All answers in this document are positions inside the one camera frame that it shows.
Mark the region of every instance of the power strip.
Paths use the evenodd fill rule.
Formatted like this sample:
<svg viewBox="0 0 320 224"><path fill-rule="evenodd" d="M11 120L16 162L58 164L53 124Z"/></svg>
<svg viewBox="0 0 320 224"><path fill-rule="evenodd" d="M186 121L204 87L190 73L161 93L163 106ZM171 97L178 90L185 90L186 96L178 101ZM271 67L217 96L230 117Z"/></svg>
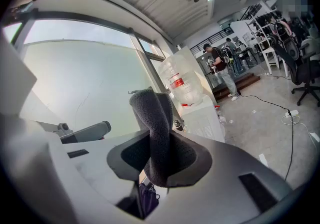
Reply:
<svg viewBox="0 0 320 224"><path fill-rule="evenodd" d="M290 114L292 117L295 117L299 114L299 112L298 112L298 110L292 110L292 111L290 111ZM288 112L285 113L285 116L286 116L286 118L291 118L290 115L288 114Z"/></svg>

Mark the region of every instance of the black shirt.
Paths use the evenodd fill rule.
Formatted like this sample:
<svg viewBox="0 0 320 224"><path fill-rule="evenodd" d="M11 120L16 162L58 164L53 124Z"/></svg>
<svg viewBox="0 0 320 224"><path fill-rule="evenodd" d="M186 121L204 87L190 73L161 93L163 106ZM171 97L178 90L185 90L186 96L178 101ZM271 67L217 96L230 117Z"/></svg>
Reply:
<svg viewBox="0 0 320 224"><path fill-rule="evenodd" d="M221 62L216 65L216 68L218 69L218 71L224 70L226 68L226 64L225 64L225 62L223 62L223 59L221 58L221 56L219 56L217 50L216 49L212 49L211 54L214 57L215 61L216 61L217 58L221 59Z"/></svg>

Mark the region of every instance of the large plastic water jug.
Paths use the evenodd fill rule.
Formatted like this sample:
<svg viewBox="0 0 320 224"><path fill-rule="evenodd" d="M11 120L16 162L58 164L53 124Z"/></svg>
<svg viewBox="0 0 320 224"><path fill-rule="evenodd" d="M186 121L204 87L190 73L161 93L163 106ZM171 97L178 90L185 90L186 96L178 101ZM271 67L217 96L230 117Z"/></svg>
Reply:
<svg viewBox="0 0 320 224"><path fill-rule="evenodd" d="M201 81L183 56L168 57L159 66L158 73L182 105L190 106L202 101Z"/></svg>

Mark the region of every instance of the railing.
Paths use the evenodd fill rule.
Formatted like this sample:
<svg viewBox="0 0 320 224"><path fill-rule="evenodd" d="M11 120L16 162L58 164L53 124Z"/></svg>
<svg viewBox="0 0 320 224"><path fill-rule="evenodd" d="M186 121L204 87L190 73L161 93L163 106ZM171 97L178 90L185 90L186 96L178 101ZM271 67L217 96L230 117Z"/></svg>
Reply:
<svg viewBox="0 0 320 224"><path fill-rule="evenodd" d="M250 20L253 18L258 11L262 8L261 4L255 4L247 8L243 16L241 17L240 21L242 20Z"/></svg>
<svg viewBox="0 0 320 224"><path fill-rule="evenodd" d="M216 34L213 34L211 37L205 39L204 41L200 42L199 44L195 45L190 50L191 50L192 54L194 55L195 53L204 50L204 48L203 48L204 44L208 43L208 44L212 45L213 43L215 43L215 42L217 42L217 41L219 41L219 40L221 40L221 39L223 39L233 33L234 33L234 31L232 30L232 28L227 27Z"/></svg>

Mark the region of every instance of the chair armrest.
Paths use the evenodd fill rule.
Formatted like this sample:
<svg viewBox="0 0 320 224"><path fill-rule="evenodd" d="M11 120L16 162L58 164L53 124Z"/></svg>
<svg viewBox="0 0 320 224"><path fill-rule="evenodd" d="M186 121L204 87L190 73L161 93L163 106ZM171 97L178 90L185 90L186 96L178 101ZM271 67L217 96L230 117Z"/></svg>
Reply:
<svg viewBox="0 0 320 224"><path fill-rule="evenodd" d="M308 58L314 56L315 54L316 54L316 52L313 51L313 52L311 52L311 53L308 53L308 54L302 56L301 58L302 58L303 60L305 60L305 59L308 59Z"/></svg>
<svg viewBox="0 0 320 224"><path fill-rule="evenodd" d="M304 44L303 46L301 46L300 48L299 48L299 50L303 50L303 49L305 49L306 47L308 47L309 46L309 43L306 43L306 44Z"/></svg>

